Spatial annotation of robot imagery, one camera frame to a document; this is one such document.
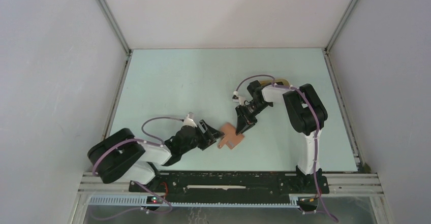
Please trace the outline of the orange leather card holder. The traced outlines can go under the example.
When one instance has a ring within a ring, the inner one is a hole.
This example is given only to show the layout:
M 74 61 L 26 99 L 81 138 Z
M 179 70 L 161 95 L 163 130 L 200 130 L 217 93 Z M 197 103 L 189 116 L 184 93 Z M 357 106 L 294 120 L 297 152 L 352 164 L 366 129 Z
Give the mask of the orange leather card holder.
M 217 144 L 218 149 L 227 146 L 229 149 L 232 150 L 244 139 L 243 134 L 236 134 L 236 127 L 234 127 L 231 123 L 227 122 L 222 125 L 220 131 L 224 133 L 224 136 Z

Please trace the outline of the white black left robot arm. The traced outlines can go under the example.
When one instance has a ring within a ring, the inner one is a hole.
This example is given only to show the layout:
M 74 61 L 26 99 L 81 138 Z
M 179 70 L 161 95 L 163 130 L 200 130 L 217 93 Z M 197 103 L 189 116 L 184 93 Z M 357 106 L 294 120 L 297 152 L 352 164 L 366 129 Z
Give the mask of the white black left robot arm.
M 136 180 L 147 191 L 156 191 L 161 185 L 156 165 L 176 164 L 189 151 L 205 150 L 225 135 L 204 120 L 186 117 L 180 122 L 179 131 L 159 143 L 138 139 L 129 128 L 117 131 L 87 152 L 92 174 L 105 184 Z

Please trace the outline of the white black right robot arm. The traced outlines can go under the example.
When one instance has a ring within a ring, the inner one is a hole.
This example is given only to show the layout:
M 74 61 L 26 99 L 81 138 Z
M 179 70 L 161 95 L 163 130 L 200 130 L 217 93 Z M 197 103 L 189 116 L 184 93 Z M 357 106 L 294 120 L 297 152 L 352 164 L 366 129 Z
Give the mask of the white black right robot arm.
M 293 129 L 304 135 L 302 155 L 296 166 L 298 175 L 296 187 L 303 193 L 310 192 L 316 186 L 319 165 L 319 140 L 321 130 L 328 118 L 328 113 L 311 84 L 301 87 L 284 85 L 271 81 L 251 82 L 247 90 L 252 99 L 247 101 L 238 90 L 233 92 L 233 101 L 238 102 L 236 134 L 242 134 L 258 122 L 257 115 L 274 104 L 284 104 Z

